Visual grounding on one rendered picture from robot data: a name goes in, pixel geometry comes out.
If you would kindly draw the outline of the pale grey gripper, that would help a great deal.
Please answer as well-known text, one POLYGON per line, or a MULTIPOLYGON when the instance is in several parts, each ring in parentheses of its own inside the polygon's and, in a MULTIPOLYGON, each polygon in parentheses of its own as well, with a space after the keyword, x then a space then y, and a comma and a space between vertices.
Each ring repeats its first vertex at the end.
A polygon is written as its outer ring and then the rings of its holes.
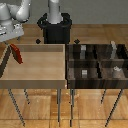
POLYGON ((0 42, 4 42, 16 37, 20 37, 24 34, 21 24, 15 24, 14 29, 9 31, 6 27, 0 25, 0 42))

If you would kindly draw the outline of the dark wooden compartment bin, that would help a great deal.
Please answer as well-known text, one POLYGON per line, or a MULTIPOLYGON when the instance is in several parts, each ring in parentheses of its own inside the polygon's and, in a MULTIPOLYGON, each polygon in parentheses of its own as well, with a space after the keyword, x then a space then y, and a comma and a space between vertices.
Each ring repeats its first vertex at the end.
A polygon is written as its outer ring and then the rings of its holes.
POLYGON ((69 89, 128 89, 128 50, 116 45, 111 59, 111 44, 68 44, 66 52, 66 79, 69 89), (86 45, 85 59, 80 59, 81 45, 86 45), (87 70, 87 78, 82 78, 87 70))

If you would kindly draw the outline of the small grey cube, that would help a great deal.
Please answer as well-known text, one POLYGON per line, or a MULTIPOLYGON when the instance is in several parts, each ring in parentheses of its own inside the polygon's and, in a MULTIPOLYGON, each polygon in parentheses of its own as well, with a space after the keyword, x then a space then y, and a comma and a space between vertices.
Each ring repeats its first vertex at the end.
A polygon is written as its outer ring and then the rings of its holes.
POLYGON ((82 70, 82 78, 87 78, 87 70, 82 70))

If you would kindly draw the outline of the light wooden bin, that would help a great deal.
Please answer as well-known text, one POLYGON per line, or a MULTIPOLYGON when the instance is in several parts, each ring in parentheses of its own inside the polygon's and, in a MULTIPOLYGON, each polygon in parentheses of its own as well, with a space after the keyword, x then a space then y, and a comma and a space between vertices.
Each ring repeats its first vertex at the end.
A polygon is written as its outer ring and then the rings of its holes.
POLYGON ((22 63, 6 46, 0 57, 1 89, 64 89, 65 48, 63 45, 17 44, 22 63))

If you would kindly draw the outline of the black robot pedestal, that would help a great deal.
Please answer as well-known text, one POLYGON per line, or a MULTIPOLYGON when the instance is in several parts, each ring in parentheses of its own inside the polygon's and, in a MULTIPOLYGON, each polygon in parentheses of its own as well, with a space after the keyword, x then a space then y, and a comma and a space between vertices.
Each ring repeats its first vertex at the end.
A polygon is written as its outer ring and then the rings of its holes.
POLYGON ((37 25, 43 31, 45 44, 68 44, 70 42, 70 29, 72 20, 68 13, 62 13, 63 20, 57 24, 51 24, 47 21, 47 14, 44 14, 37 25))

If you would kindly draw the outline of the grey upright post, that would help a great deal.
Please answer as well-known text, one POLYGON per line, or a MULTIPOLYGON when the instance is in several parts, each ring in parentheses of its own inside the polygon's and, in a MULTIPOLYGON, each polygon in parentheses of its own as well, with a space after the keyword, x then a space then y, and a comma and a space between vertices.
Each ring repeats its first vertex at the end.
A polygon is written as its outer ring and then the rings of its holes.
POLYGON ((114 59, 115 55, 116 55, 117 47, 116 47, 116 43, 114 41, 111 41, 111 45, 112 45, 111 59, 114 59))
POLYGON ((86 45, 81 45, 80 59, 85 59, 86 45))

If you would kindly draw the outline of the small pale grey object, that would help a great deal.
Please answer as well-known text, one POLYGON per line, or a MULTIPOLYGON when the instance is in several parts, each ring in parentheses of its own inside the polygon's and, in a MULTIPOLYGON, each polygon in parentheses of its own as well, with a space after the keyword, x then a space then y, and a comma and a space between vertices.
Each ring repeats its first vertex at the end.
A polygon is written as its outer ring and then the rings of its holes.
POLYGON ((116 72, 120 72, 120 71, 121 71, 121 68, 115 66, 115 67, 114 67, 114 71, 116 71, 116 72))

